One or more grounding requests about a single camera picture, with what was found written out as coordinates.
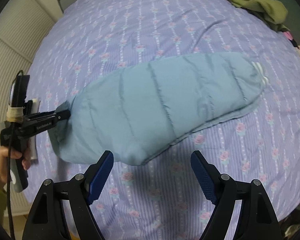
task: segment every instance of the human hand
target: human hand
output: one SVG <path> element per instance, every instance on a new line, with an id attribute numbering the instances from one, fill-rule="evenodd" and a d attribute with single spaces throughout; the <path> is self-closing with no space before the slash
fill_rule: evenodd
<path id="1" fill-rule="evenodd" d="M 12 148 L 10 156 L 12 159 L 20 159 L 22 157 L 22 153 Z M 0 189 L 3 189 L 4 185 L 7 184 L 7 157 L 8 148 L 0 146 Z M 28 170 L 31 165 L 31 152 L 29 147 L 27 147 L 27 149 L 25 150 L 23 157 L 24 159 L 22 160 L 22 166 L 25 170 Z"/>

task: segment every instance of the person's arm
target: person's arm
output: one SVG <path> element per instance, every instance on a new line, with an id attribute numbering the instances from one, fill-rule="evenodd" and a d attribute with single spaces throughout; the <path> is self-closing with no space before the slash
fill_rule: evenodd
<path id="1" fill-rule="evenodd" d="M 25 170 L 30 167 L 30 150 L 27 150 L 24 153 L 24 160 L 22 161 L 23 168 Z M 7 183 L 7 156 L 8 156 L 8 148 L 0 147 L 0 223 L 3 221 L 3 213 L 6 209 L 7 205 L 7 196 L 5 191 L 3 190 L 4 185 Z M 19 159 L 21 158 L 22 153 L 12 149 L 11 150 L 11 158 Z"/>

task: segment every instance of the green towel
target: green towel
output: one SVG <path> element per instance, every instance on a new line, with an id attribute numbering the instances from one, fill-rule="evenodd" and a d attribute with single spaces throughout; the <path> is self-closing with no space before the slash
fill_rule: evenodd
<path id="1" fill-rule="evenodd" d="M 282 23 L 285 21 L 288 10 L 282 2 L 277 0 L 228 0 L 238 8 L 247 9 L 274 31 L 288 31 Z"/>

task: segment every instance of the ribbed panel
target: ribbed panel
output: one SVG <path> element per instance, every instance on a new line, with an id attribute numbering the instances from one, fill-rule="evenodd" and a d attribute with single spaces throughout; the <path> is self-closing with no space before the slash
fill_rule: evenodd
<path id="1" fill-rule="evenodd" d="M 11 83 L 20 69 L 27 72 L 31 63 L 0 40 L 0 122 L 5 120 Z"/>
<path id="2" fill-rule="evenodd" d="M 11 190 L 11 209 L 14 216 L 28 214 L 31 205 L 27 202 L 24 195 L 15 193 Z"/>
<path id="3" fill-rule="evenodd" d="M 10 0 L 0 14 L 0 39 L 32 61 L 53 25 L 35 0 Z"/>

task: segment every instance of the beige tape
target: beige tape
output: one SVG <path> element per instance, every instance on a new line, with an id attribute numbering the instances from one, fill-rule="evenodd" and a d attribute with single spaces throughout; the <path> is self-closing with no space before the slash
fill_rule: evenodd
<path id="1" fill-rule="evenodd" d="M 7 121 L 22 123 L 23 122 L 23 107 L 8 106 Z"/>

